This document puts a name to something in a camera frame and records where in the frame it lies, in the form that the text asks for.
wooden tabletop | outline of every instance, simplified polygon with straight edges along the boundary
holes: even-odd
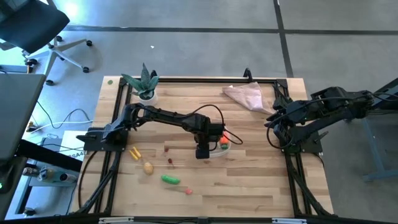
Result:
[[[104,77],[96,107],[93,127],[111,122],[120,77]],[[301,78],[288,78],[290,97],[307,99]],[[283,154],[270,147],[266,139],[264,121],[268,114],[253,112],[237,104],[222,93],[228,83],[159,83],[156,107],[178,113],[189,113],[205,104],[214,104],[223,112],[226,126],[237,134],[243,145],[232,145],[227,155],[213,159],[195,158],[193,135],[182,128],[146,123],[137,132],[129,133],[127,150],[135,146],[142,154],[135,161],[125,151],[122,154],[112,215],[164,217],[292,217],[292,201]],[[270,84],[260,84],[270,105],[274,91]],[[131,103],[137,103],[136,96]],[[213,121],[221,121],[214,108],[203,108],[201,114]],[[274,144],[276,137],[271,134]],[[164,148],[170,150],[165,155]],[[172,158],[172,167],[167,159]],[[98,186],[104,152],[98,152],[87,168],[81,190],[84,203]],[[325,173],[319,158],[302,154],[309,189],[329,212],[333,212]],[[154,173],[145,175],[144,162],[154,165]],[[162,182],[163,174],[178,177],[181,183]],[[193,190],[191,195],[185,189]],[[300,208],[302,194],[298,192]],[[104,191],[106,204],[108,187]],[[72,211],[78,209],[77,194]]]

chair wheel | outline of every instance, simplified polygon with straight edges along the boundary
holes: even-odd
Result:
[[[52,80],[46,80],[45,84],[48,85],[48,86],[54,86],[55,85],[55,83]]]
[[[37,65],[37,60],[29,59],[27,62],[25,62],[25,65],[28,65],[28,66]]]

concrete floor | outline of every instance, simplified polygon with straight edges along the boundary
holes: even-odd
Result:
[[[286,29],[397,30],[398,27],[398,2],[393,0],[279,2]],[[110,0],[101,4],[95,0],[59,0],[55,3],[68,15],[72,25],[278,28],[272,0],[119,0],[117,4]],[[90,67],[88,74],[59,59],[55,62],[49,79],[57,85],[44,86],[39,99],[54,121],[63,120],[75,108],[86,110],[93,118],[103,76],[138,75],[142,62],[164,76],[240,77],[249,67],[256,77],[286,77],[279,34],[63,31],[61,36],[66,42],[87,38],[94,46],[81,44],[66,51]],[[329,86],[374,91],[397,78],[396,36],[295,34],[286,35],[286,39],[294,77],[304,78],[308,95]],[[22,64],[20,51],[0,52],[0,63]],[[45,61],[46,58],[39,60],[41,64]],[[35,72],[42,73],[43,69],[39,65]],[[33,115],[40,125],[49,123],[40,108]],[[83,121],[84,117],[77,113],[72,120]],[[61,138],[64,130],[86,130],[89,126],[69,124],[60,129],[47,128],[26,138],[37,142],[48,133]],[[371,183],[362,180],[362,175],[376,168],[361,123],[337,123],[327,130],[329,135],[322,139],[323,158],[335,213],[342,217],[396,222],[398,179]],[[393,145],[391,142],[388,148],[394,148]],[[397,153],[388,151],[387,155],[393,166]],[[68,203],[70,194],[62,195]],[[39,198],[39,194],[33,195],[29,203],[48,208],[49,201],[34,203]],[[54,214],[65,213],[62,209],[65,208]],[[7,217],[14,218],[12,213]]]

